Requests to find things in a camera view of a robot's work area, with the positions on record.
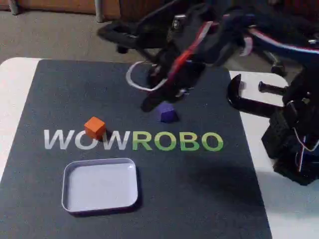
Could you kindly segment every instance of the black mat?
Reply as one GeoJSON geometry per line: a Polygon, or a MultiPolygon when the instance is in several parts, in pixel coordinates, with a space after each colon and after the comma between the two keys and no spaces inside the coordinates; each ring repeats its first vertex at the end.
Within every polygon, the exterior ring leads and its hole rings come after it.
{"type": "MultiPolygon", "coordinates": [[[[157,122],[155,112],[143,113],[144,93],[125,83],[129,65],[42,60],[37,67],[0,185],[0,237],[8,239],[157,239],[270,238],[265,208],[239,112],[225,92],[226,70],[206,70],[198,86],[175,104],[181,121],[157,122]],[[75,135],[92,116],[110,130],[131,135],[125,150],[117,143],[105,150],[99,143],[78,149],[75,135]],[[44,130],[75,130],[68,147],[44,147],[44,130]],[[177,145],[151,151],[132,149],[133,131],[152,137],[173,133],[177,145]],[[180,132],[194,132],[200,148],[181,151],[180,132]],[[206,132],[219,134],[223,148],[208,151],[206,132]],[[61,206],[65,166],[75,160],[129,157],[139,170],[140,198],[127,212],[74,217],[61,206]]],[[[134,79],[143,79],[139,67],[134,79]]],[[[163,145],[167,138],[162,137],[163,145]]],[[[91,140],[82,137],[82,144],[91,140]]],[[[216,145],[210,137],[209,145],[216,145]]]]}

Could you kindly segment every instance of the small square tray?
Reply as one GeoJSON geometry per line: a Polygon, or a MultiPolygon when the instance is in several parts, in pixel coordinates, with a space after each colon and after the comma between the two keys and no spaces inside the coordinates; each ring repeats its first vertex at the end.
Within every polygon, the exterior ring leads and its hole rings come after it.
{"type": "Polygon", "coordinates": [[[129,158],[74,161],[64,169],[62,207],[70,213],[126,208],[137,198],[136,167],[129,158]]]}

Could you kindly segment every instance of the orange cube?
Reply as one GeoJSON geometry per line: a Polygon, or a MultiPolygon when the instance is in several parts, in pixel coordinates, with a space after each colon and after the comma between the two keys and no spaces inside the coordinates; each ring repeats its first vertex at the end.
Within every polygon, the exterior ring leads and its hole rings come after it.
{"type": "Polygon", "coordinates": [[[85,133],[96,140],[101,140],[106,132],[105,123],[99,118],[92,117],[84,124],[85,133]]]}

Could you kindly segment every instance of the wire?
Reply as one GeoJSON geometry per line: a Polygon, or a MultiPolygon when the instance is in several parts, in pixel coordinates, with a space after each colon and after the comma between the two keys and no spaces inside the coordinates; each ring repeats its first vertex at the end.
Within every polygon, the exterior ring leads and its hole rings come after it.
{"type": "Polygon", "coordinates": [[[248,56],[253,51],[253,39],[250,36],[244,36],[245,47],[239,56],[248,56]]]}
{"type": "Polygon", "coordinates": [[[316,148],[317,148],[318,145],[319,145],[319,140],[317,141],[317,143],[315,144],[315,146],[314,146],[312,149],[309,149],[309,148],[307,148],[307,146],[300,140],[296,128],[294,128],[294,131],[295,131],[295,135],[296,135],[296,138],[297,138],[298,142],[302,145],[303,148],[305,148],[305,149],[306,149],[307,151],[309,151],[309,152],[313,152],[313,151],[316,150],[316,148]]]}
{"type": "Polygon", "coordinates": [[[298,171],[301,172],[301,167],[303,165],[303,160],[304,160],[304,152],[305,152],[305,147],[302,148],[301,153],[300,153],[300,160],[299,160],[299,168],[298,171]]]}
{"type": "Polygon", "coordinates": [[[167,81],[167,78],[163,79],[161,82],[159,82],[158,85],[156,85],[154,88],[146,88],[143,86],[139,86],[138,84],[136,84],[135,82],[133,82],[132,78],[131,78],[131,74],[132,71],[134,70],[134,68],[142,63],[145,63],[146,61],[138,61],[135,62],[132,66],[129,67],[128,71],[126,72],[126,81],[128,82],[128,84],[136,89],[142,90],[142,91],[147,91],[147,92],[152,92],[152,91],[156,91],[158,90],[160,87],[162,87],[162,85],[165,84],[165,82],[167,81]]]}
{"type": "Polygon", "coordinates": [[[306,48],[306,47],[297,47],[297,46],[292,46],[292,45],[287,45],[287,44],[283,44],[280,43],[278,41],[276,41],[275,39],[265,35],[264,33],[258,31],[257,29],[249,29],[248,30],[252,35],[262,39],[263,41],[270,43],[272,45],[275,45],[277,47],[280,48],[284,48],[284,49],[288,49],[288,50],[292,50],[292,51],[298,51],[298,52],[303,52],[303,53],[310,53],[310,54],[319,54],[319,50],[315,50],[312,48],[306,48]]]}

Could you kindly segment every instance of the floor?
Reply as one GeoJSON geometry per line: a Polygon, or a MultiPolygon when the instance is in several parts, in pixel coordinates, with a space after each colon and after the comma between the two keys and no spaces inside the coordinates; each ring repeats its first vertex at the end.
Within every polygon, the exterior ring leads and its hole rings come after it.
{"type": "MultiPolygon", "coordinates": [[[[84,14],[28,11],[13,16],[0,11],[0,63],[11,57],[38,57],[105,62],[136,62],[143,58],[134,50],[122,55],[115,45],[97,37],[95,16],[84,14]]],[[[234,56],[226,65],[229,70],[269,72],[269,63],[252,54],[234,56]]],[[[287,79],[300,66],[286,62],[287,79]]]]}

